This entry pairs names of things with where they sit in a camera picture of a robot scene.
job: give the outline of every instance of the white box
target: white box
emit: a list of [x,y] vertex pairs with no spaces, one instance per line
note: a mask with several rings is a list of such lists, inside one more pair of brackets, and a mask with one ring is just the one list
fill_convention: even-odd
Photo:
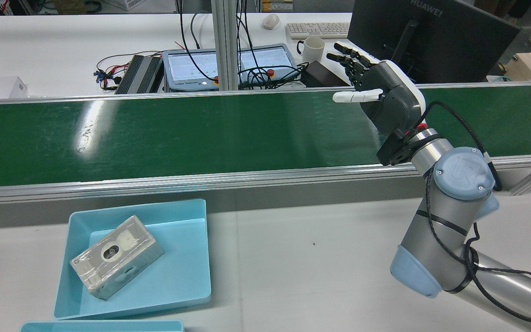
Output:
[[0,76],[0,99],[28,97],[28,88],[17,76]]
[[91,295],[108,300],[164,253],[137,216],[131,216],[70,264]]
[[104,0],[108,4],[118,6],[124,10],[131,10],[144,0]]

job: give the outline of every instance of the ur logo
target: ur logo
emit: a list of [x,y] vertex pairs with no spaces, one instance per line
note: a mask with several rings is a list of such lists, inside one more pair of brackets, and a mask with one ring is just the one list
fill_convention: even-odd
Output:
[[469,184],[472,184],[479,175],[480,170],[480,164],[465,158],[457,157],[453,162],[451,175],[455,179],[466,179]]

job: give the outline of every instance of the light blue plastic tray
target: light blue plastic tray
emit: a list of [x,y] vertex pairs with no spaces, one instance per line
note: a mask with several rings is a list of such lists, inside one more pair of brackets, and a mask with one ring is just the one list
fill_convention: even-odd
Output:
[[29,321],[19,332],[183,332],[179,320]]
[[[103,301],[89,294],[69,260],[132,215],[137,215],[165,250],[141,274]],[[75,212],[54,306],[55,319],[111,319],[210,301],[206,202],[160,202]]]

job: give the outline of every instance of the robotic arm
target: robotic arm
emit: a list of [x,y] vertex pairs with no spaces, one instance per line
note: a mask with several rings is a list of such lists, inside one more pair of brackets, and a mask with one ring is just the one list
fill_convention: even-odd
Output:
[[[426,179],[425,197],[390,273],[424,296],[434,298],[444,290],[531,331],[531,278],[526,275],[531,273],[512,270],[470,246],[479,238],[476,220],[499,208],[489,156],[482,146],[454,148],[428,128],[424,119],[431,107],[447,106],[436,102],[426,109],[419,89],[395,63],[340,43],[335,49],[342,55],[327,58],[345,67],[356,92],[338,92],[333,101],[359,102],[388,137],[377,153],[384,166],[410,161]],[[475,236],[466,240],[472,227]]]

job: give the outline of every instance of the white table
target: white table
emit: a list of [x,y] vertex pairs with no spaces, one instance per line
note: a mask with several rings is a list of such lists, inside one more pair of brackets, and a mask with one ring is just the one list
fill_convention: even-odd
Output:
[[[293,186],[268,193],[309,194]],[[212,301],[137,319],[181,319],[189,332],[518,331],[455,296],[428,299],[390,276],[421,198],[243,210],[255,198],[231,195],[237,211],[208,216]],[[476,248],[531,271],[531,193],[498,198]],[[52,320],[66,230],[0,229],[0,332]]]
[[[249,13],[249,33],[256,46],[286,43],[297,63],[297,41],[286,36],[289,22],[348,22],[351,13],[280,13],[280,23],[273,30],[261,27],[267,13]],[[189,31],[192,15],[184,15],[186,42],[194,48]],[[211,14],[200,14],[194,32],[202,48],[214,47]],[[242,31],[242,47],[248,47]],[[113,94],[103,92],[93,76],[97,62],[109,55],[145,50],[179,49],[183,44],[177,14],[129,15],[39,15],[0,17],[0,76],[19,76],[31,96],[71,97]],[[333,40],[325,52],[333,50]],[[113,58],[102,63],[127,63],[132,56]],[[347,82],[342,67],[323,57],[322,63]]]

